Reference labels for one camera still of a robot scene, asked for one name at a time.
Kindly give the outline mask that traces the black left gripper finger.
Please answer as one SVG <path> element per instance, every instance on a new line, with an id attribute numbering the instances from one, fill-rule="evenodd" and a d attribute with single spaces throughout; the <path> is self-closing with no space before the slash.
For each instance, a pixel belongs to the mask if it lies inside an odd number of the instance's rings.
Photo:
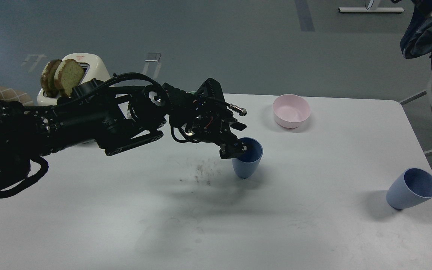
<path id="1" fill-rule="evenodd" d="M 239 158 L 247 151 L 247 144 L 238 137 L 225 140 L 219 144 L 219 155 L 221 159 Z"/>

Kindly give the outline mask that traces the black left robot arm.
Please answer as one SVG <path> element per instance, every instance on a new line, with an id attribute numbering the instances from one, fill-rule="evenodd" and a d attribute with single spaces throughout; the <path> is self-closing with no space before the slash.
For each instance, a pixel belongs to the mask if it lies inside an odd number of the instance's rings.
<path id="1" fill-rule="evenodd" d="M 221 84 L 206 79 L 195 93 L 160 84 L 137 72 L 91 79 L 55 106 L 24 106 L 0 100 L 0 199 L 37 183 L 49 169 L 45 156 L 95 141 L 107 156 L 154 142 L 170 124 L 178 143 L 214 143 L 222 159 L 249 146 L 232 129 L 247 111 L 225 101 Z"/>

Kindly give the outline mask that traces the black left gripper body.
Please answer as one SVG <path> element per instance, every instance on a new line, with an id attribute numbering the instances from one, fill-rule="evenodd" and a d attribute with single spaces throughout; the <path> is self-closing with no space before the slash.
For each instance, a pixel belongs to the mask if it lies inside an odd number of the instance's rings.
<path id="1" fill-rule="evenodd" d="M 247 110 L 226 102 L 216 79 L 206 79 L 195 93 L 169 87 L 170 131 L 178 143 L 238 145 L 238 137 L 231 128 L 242 131 L 246 125 L 234 113 L 245 116 Z"/>

